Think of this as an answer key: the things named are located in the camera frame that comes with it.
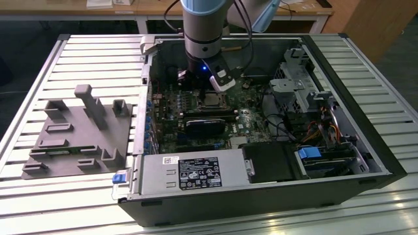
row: wooden table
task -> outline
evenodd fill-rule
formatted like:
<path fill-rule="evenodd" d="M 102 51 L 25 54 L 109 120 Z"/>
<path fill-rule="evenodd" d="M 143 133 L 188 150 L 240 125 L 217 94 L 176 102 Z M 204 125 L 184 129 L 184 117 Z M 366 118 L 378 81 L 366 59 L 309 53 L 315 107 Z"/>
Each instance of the wooden table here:
<path fill-rule="evenodd" d="M 86 0 L 0 0 L 4 21 L 116 21 L 136 20 L 139 0 L 109 9 L 86 9 Z"/>
<path fill-rule="evenodd" d="M 140 0 L 137 6 L 137 27 L 141 34 L 148 33 L 147 21 L 163 20 L 163 14 L 173 0 Z M 309 33 L 320 33 L 327 22 L 328 16 L 332 15 L 332 8 L 323 8 L 316 0 L 308 0 L 300 4 L 291 4 L 289 9 L 293 10 L 292 16 L 287 10 L 288 6 L 279 8 L 273 21 L 312 21 L 313 24 Z M 177 3 L 168 12 L 168 20 L 181 20 L 181 4 Z"/>
<path fill-rule="evenodd" d="M 148 33 L 147 21 L 161 20 L 173 0 L 135 0 L 130 6 L 113 5 L 109 9 L 86 10 L 86 0 L 0 0 L 0 20 L 9 21 L 101 21 L 133 20 L 141 34 Z M 312 21 L 309 33 L 320 33 L 331 8 L 321 8 L 315 0 L 291 4 L 289 11 L 279 9 L 275 21 Z M 181 4 L 176 4 L 167 16 L 181 20 Z"/>

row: barcode sticker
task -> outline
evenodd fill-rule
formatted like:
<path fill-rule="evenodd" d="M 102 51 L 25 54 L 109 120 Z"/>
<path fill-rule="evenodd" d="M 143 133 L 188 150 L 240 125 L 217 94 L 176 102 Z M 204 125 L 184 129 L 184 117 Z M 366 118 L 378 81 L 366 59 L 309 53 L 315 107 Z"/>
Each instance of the barcode sticker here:
<path fill-rule="evenodd" d="M 163 164 L 177 164 L 179 157 L 163 157 Z"/>

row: table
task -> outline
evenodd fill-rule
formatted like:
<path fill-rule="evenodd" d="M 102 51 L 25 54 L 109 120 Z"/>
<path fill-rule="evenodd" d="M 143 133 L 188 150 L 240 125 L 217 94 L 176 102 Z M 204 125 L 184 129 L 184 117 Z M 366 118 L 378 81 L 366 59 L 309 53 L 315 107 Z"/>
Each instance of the table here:
<path fill-rule="evenodd" d="M 109 9 L 86 10 L 86 0 L 0 0 L 2 21 L 114 21 L 132 20 L 141 34 L 148 34 L 147 21 L 161 20 L 172 0 L 135 0 L 130 6 L 113 5 Z M 291 4 L 292 21 L 313 21 L 309 32 L 320 33 L 331 8 L 321 8 L 315 0 Z M 167 16 L 181 20 L 181 4 L 176 4 Z M 288 21 L 289 12 L 279 9 L 275 21 Z"/>
<path fill-rule="evenodd" d="M 132 5 L 86 10 L 86 0 L 0 0 L 2 21 L 135 21 L 139 0 Z"/>
<path fill-rule="evenodd" d="M 64 99 L 66 106 L 82 105 L 73 96 L 73 87 L 89 83 L 92 95 L 102 104 L 110 104 L 113 99 L 137 103 L 140 87 L 136 84 L 141 81 L 145 62 L 139 50 L 141 35 L 72 35 L 57 41 L 0 141 L 1 234 L 371 235 L 412 232 L 418 226 L 418 114 L 350 39 L 336 34 L 311 37 L 407 177 L 336 206 L 157 228 L 140 227 L 116 205 L 110 198 L 112 173 L 21 180 L 22 164 L 46 119 L 41 111 L 46 100 Z M 320 74 L 316 76 L 328 90 Z M 135 117 L 130 123 L 126 167 L 132 166 L 133 159 Z"/>
<path fill-rule="evenodd" d="M 141 34 L 148 34 L 147 21 L 163 20 L 163 14 L 172 3 L 172 0 L 140 0 L 137 7 L 137 28 Z M 308 0 L 303 3 L 289 5 L 289 9 L 293 10 L 292 17 L 289 17 L 289 11 L 279 8 L 273 21 L 313 21 L 309 33 L 320 33 L 327 22 L 328 16 L 332 15 L 332 8 L 323 8 L 315 0 Z M 181 4 L 177 3 L 168 12 L 168 20 L 181 20 Z"/>

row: motherboard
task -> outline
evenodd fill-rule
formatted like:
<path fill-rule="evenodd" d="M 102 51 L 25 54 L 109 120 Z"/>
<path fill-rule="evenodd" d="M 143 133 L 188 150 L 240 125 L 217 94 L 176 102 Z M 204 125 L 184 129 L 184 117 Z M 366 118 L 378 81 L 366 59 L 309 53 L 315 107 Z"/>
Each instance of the motherboard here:
<path fill-rule="evenodd" d="M 159 153 L 236 149 L 269 141 L 261 118 L 261 85 L 240 79 L 224 93 L 181 91 L 169 85 L 153 96 Z"/>

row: metal grating table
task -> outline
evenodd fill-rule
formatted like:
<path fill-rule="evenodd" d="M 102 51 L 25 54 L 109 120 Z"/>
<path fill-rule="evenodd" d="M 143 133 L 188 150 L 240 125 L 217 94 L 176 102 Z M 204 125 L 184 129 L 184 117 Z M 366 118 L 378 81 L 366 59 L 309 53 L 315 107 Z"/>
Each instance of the metal grating table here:
<path fill-rule="evenodd" d="M 418 115 L 350 39 L 313 35 L 360 108 L 408 176 L 370 190 L 342 205 L 141 228 L 112 199 L 113 174 L 24 181 L 22 164 L 37 139 L 48 99 L 81 105 L 76 84 L 89 83 L 102 104 L 124 99 L 136 105 L 144 58 L 140 35 L 73 35 L 58 40 L 0 143 L 0 234 L 376 234 L 415 233 L 418 227 Z M 325 83 L 316 74 L 324 89 Z M 132 152 L 135 117 L 128 153 Z M 132 163 L 128 156 L 126 166 Z"/>

